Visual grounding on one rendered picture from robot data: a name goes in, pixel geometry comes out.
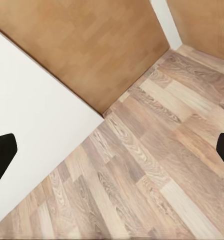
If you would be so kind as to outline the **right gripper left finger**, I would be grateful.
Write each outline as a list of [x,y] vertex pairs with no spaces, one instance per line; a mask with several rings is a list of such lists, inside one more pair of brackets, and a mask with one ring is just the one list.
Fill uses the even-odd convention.
[[18,151],[13,133],[0,136],[0,179]]

